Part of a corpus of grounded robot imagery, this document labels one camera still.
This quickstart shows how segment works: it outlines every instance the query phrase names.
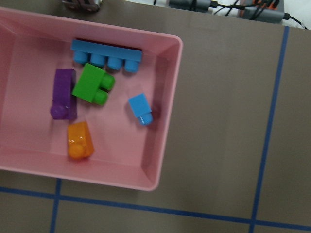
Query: orange component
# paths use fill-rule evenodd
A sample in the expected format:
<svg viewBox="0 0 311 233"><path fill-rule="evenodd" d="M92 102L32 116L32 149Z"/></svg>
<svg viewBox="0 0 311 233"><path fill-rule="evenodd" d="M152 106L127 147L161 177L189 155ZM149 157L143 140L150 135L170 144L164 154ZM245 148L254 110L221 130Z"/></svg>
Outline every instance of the orange component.
<svg viewBox="0 0 311 233"><path fill-rule="evenodd" d="M267 7L267 9L270 9L270 10L277 10L277 7L273 7L273 3L271 3L270 6Z"/></svg>
<svg viewBox="0 0 311 233"><path fill-rule="evenodd" d="M73 159L90 157L94 147L87 122L80 122L68 126L68 153Z"/></svg>

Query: small blue block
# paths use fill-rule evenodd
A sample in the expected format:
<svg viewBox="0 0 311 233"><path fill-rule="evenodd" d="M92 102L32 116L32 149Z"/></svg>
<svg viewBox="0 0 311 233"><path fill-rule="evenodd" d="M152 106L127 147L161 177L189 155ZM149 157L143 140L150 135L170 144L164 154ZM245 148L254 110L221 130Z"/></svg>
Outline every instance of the small blue block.
<svg viewBox="0 0 311 233"><path fill-rule="evenodd" d="M115 46L102 45L82 40L73 40L71 49L74 51L74 61L80 64L90 62L97 67L103 67L105 60L111 69L124 69L128 72L137 72L141 62L142 52Z"/></svg>
<svg viewBox="0 0 311 233"><path fill-rule="evenodd" d="M128 101L134 116L138 118L141 125L149 125L153 121L151 108L144 93L134 96Z"/></svg>

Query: purple block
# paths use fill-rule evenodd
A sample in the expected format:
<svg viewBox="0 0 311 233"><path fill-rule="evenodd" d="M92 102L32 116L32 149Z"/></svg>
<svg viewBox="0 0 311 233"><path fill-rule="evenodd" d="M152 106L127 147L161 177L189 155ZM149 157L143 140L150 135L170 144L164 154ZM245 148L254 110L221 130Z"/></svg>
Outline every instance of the purple block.
<svg viewBox="0 0 311 233"><path fill-rule="evenodd" d="M57 69L54 78L51 115L54 120L77 118L77 98L71 95L76 82L74 69Z"/></svg>

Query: gray table surface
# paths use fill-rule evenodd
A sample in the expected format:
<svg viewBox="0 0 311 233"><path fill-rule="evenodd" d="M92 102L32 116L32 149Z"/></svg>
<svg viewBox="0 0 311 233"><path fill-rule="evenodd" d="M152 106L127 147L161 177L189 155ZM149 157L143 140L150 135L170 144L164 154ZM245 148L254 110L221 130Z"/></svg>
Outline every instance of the gray table surface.
<svg viewBox="0 0 311 233"><path fill-rule="evenodd" d="M105 0L96 14L55 0L0 6L184 42L158 189L0 171L0 232L311 231L310 31L121 0Z"/></svg>

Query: green block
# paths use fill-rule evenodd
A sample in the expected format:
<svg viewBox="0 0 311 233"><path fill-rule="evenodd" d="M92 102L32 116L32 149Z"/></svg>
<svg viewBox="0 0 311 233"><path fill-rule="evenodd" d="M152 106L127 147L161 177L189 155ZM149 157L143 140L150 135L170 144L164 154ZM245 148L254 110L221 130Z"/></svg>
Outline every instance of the green block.
<svg viewBox="0 0 311 233"><path fill-rule="evenodd" d="M86 63L72 94L87 102L103 105L108 99L108 93L101 89L111 90L114 84L115 78L113 76Z"/></svg>

